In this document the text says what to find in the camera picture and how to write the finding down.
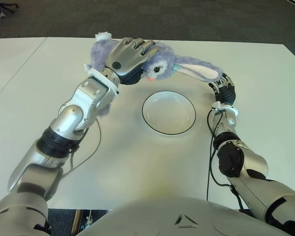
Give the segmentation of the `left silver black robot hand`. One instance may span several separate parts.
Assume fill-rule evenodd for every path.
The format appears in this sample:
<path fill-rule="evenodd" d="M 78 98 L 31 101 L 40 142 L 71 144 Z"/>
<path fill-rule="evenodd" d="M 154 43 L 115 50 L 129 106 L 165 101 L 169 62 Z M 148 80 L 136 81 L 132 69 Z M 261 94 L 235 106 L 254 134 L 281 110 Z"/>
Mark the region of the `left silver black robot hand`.
<path fill-rule="evenodd" d="M 153 40 L 127 37 L 108 54 L 105 69 L 112 71 L 120 84 L 134 85 L 141 79 L 144 64 L 159 51 L 160 47 Z"/>

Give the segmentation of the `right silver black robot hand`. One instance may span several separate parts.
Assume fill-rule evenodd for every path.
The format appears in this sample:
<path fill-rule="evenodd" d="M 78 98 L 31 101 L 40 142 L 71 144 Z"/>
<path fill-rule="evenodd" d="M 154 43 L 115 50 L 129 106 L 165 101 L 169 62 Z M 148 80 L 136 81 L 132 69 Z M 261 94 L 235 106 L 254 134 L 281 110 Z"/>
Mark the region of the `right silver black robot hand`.
<path fill-rule="evenodd" d="M 236 99 L 235 86 L 227 74 L 222 73 L 222 77 L 218 81 L 208 85 L 212 88 L 216 101 L 228 105 L 234 104 Z"/>

